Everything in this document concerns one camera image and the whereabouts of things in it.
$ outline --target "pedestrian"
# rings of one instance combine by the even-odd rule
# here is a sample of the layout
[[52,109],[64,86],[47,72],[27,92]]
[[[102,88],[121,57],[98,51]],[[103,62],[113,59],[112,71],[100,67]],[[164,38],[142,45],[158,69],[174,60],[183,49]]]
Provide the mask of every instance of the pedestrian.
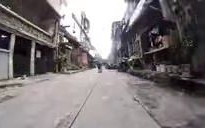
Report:
[[102,73],[102,64],[100,62],[97,63],[98,73]]

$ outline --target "overcast sky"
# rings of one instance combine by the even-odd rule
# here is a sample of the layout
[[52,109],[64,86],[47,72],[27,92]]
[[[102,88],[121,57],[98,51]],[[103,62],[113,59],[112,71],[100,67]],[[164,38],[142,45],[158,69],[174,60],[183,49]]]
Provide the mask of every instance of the overcast sky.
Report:
[[68,0],[68,7],[78,15],[81,10],[90,20],[91,42],[103,58],[111,51],[111,24],[122,19],[124,0]]

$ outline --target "street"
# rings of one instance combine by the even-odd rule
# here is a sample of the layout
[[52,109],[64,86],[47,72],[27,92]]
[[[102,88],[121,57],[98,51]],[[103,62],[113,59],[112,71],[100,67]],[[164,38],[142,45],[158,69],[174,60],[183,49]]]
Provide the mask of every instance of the street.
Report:
[[0,103],[0,128],[159,128],[122,77],[93,69],[17,88]]

